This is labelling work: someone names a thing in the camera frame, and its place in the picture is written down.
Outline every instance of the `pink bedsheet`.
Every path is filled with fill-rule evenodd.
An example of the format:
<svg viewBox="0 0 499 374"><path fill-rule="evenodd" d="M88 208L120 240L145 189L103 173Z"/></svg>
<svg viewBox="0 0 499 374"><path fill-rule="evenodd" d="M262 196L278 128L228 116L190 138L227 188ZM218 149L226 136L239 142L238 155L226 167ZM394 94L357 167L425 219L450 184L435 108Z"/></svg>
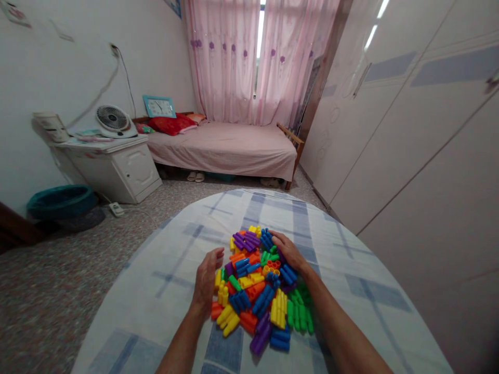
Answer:
<svg viewBox="0 0 499 374"><path fill-rule="evenodd" d="M296 150L277 126L210 122L186 134L149 134L155 162L192 170L293 179Z"/></svg>

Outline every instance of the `white fan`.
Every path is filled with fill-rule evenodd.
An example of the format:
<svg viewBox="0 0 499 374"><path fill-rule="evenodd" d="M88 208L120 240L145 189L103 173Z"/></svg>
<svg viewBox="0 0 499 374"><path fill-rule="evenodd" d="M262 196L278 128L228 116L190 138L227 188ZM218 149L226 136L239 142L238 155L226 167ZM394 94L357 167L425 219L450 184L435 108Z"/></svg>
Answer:
<svg viewBox="0 0 499 374"><path fill-rule="evenodd" d="M100 132L107 138L131 138L137 136L132 119L120 108L113 105L102 105L97 108L97 121L99 121Z"/></svg>

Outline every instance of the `floor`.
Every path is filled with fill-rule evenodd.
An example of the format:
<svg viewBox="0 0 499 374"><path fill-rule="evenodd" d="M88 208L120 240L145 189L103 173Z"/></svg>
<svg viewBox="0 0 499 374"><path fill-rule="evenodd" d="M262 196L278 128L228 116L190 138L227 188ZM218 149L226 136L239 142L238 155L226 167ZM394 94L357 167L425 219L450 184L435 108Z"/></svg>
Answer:
<svg viewBox="0 0 499 374"><path fill-rule="evenodd" d="M262 188L257 178L226 184L179 175L140 205L161 223L204 197L238 188ZM325 210L298 169L289 193ZM56 234L34 247L0 256L2 333L0 372L70 372L99 306L123 265L155 226L140 211L106 219L78 234Z"/></svg>

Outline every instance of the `pink curtain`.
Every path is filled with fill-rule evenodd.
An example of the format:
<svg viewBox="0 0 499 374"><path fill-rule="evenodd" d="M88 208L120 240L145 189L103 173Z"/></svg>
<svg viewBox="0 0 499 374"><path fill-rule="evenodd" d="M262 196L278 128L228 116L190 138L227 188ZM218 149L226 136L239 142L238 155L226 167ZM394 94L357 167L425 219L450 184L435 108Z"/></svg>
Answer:
<svg viewBox="0 0 499 374"><path fill-rule="evenodd" d="M254 123L291 127L313 61L324 53L339 0L268 0Z"/></svg>
<svg viewBox="0 0 499 374"><path fill-rule="evenodd" d="M198 111L212 121L251 123L259 0L186 0Z"/></svg>

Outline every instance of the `tablecloth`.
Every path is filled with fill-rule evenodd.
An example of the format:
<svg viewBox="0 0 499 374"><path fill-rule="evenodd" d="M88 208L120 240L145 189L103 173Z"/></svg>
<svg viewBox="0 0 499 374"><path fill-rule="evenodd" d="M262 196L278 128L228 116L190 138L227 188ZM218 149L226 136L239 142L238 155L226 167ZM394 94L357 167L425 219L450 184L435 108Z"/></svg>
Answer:
<svg viewBox="0 0 499 374"><path fill-rule="evenodd" d="M390 272L325 212L287 194L233 190L199 200L165 221L111 287L80 349L74 373L153 373L192 298L205 254L250 225L286 234L395 373L452 372L416 308ZM201 332L193 373L335 371L320 326L292 332L289 353L261 359L238 327L227 339L211 321Z"/></svg>

